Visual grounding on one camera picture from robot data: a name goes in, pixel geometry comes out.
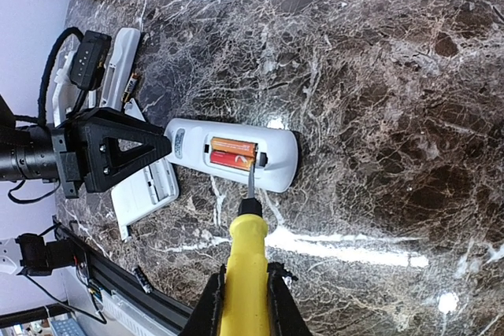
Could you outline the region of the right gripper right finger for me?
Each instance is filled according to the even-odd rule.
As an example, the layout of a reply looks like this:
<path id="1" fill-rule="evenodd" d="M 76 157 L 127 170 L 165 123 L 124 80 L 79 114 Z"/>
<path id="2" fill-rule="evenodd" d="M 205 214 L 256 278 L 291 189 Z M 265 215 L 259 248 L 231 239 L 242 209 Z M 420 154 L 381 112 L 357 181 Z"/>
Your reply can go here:
<path id="1" fill-rule="evenodd" d="M 271 335 L 310 336 L 307 327 L 285 279 L 298 281 L 284 263 L 268 263 L 268 303 Z"/>

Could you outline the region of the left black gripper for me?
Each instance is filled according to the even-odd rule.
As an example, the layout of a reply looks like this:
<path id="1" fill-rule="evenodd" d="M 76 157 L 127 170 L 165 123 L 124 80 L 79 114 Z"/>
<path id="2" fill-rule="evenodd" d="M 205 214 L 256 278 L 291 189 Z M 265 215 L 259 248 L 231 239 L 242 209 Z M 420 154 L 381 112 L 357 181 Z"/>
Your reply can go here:
<path id="1" fill-rule="evenodd" d="M 111 108 L 83 111 L 50 135 L 68 199 L 78 198 L 84 184 L 89 193 L 106 192 L 172 151 L 163 128 Z"/>

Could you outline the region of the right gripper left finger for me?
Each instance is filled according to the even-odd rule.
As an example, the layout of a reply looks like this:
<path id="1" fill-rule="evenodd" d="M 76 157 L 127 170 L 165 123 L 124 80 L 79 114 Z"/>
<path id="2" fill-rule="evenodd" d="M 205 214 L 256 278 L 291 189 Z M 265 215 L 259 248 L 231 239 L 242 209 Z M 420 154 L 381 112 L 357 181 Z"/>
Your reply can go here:
<path id="1" fill-rule="evenodd" d="M 222 264 L 219 272 L 209 277 L 197 305 L 179 336 L 217 336 L 220 333 L 225 273 L 226 267 Z"/>

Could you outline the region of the yellow handled screwdriver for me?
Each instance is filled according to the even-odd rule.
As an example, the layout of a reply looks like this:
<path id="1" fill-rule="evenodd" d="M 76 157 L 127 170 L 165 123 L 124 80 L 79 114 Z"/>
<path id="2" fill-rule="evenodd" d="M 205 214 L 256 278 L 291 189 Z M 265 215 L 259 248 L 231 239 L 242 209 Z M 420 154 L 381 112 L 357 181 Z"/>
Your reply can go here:
<path id="1" fill-rule="evenodd" d="M 254 193 L 255 164 L 249 168 L 247 195 L 229 228 L 232 247 L 228 258 L 220 335 L 269 335 L 268 261 L 265 237 L 268 225 Z"/>

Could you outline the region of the black gold AAA battery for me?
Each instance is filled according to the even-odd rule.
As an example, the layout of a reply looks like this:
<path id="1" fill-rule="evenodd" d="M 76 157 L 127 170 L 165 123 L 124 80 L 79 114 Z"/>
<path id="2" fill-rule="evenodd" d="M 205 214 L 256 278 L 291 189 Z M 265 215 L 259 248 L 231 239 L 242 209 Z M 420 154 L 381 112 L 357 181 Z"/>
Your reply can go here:
<path id="1" fill-rule="evenodd" d="M 127 84 L 126 84 L 126 87 L 123 91 L 123 94 L 121 96 L 121 102 L 123 104 L 126 104 L 127 102 L 130 101 L 130 99 L 132 98 L 133 94 L 135 93 L 135 89 L 137 87 L 137 84 L 139 83 L 139 80 L 140 80 L 140 75 L 137 74 L 137 73 L 132 73 Z"/>

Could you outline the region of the white remote with display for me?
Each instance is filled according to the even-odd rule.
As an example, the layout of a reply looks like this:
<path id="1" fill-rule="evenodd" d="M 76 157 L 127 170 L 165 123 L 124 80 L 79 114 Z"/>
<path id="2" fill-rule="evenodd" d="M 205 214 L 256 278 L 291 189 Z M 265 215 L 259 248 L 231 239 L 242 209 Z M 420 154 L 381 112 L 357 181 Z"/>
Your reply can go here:
<path id="1" fill-rule="evenodd" d="M 140 37 L 141 32 L 136 28 L 121 28 L 118 31 L 101 90 L 94 90 L 88 95 L 90 107 L 122 110 L 121 98 L 130 80 Z"/>

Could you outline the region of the white remote control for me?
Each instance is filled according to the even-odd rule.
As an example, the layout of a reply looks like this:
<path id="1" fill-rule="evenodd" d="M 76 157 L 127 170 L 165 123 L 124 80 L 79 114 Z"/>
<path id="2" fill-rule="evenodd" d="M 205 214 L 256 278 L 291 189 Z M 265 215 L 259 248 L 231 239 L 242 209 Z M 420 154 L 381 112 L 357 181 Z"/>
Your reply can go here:
<path id="1" fill-rule="evenodd" d="M 298 143 L 292 131 L 175 118 L 165 135 L 172 142 L 169 161 L 236 183 L 275 193 L 286 191 L 298 170 Z"/>
<path id="2" fill-rule="evenodd" d="M 118 183 L 111 190 L 120 239 L 130 237 L 128 227 L 174 202 L 180 195 L 175 171 L 167 157 L 155 161 Z"/>

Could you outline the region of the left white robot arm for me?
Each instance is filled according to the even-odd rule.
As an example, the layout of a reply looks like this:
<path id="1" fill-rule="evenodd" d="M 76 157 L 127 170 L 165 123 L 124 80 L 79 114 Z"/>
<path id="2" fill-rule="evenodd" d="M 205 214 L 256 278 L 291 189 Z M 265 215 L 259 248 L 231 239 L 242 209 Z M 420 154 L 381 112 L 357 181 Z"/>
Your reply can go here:
<path id="1" fill-rule="evenodd" d="M 3 181 L 46 180 L 77 198 L 82 186 L 106 192 L 171 151 L 162 128 L 115 109 L 86 109 L 57 127 L 17 127 L 9 106 L 1 104 Z"/>

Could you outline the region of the orange battery in remote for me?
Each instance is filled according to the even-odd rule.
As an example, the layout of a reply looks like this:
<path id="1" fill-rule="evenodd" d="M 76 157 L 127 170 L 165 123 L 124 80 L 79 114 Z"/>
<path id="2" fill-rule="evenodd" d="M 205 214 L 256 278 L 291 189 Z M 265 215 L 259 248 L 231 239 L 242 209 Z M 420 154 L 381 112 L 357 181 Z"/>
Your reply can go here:
<path id="1" fill-rule="evenodd" d="M 234 153 L 238 155 L 254 157 L 257 152 L 257 144 L 229 138 L 213 137 L 210 141 L 213 150 Z"/>

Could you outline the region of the red battery in remote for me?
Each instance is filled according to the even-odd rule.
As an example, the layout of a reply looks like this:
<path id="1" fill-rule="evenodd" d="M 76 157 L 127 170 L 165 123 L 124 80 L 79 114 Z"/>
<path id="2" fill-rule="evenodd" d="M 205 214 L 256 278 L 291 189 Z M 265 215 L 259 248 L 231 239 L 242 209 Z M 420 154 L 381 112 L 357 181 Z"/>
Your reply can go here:
<path id="1" fill-rule="evenodd" d="M 240 171 L 249 171 L 255 163 L 255 159 L 253 157 L 219 150 L 213 150 L 209 156 L 209 160 L 212 164 L 238 169 Z"/>

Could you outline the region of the blue perforated basket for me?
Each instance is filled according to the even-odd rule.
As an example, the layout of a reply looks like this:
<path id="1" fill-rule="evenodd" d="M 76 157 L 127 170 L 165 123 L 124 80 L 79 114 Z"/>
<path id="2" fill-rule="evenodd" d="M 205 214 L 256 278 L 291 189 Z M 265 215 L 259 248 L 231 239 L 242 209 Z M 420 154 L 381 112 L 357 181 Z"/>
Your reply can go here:
<path id="1" fill-rule="evenodd" d="M 75 319 L 51 320 L 50 329 L 53 336 L 86 336 Z"/>

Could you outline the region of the black front table rail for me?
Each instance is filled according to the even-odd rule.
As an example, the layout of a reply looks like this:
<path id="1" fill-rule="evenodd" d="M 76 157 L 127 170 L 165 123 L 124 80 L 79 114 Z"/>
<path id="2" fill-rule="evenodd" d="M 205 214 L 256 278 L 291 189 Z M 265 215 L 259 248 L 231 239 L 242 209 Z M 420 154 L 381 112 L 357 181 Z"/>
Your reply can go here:
<path id="1" fill-rule="evenodd" d="M 73 229 L 59 225 L 54 236 L 68 239 L 76 253 L 76 261 L 83 264 L 83 276 L 107 293 L 121 295 L 141 313 L 149 316 L 166 330 L 178 335 L 186 325 L 192 309 L 179 301 L 153 289 L 146 293 L 138 279 L 93 249 Z"/>

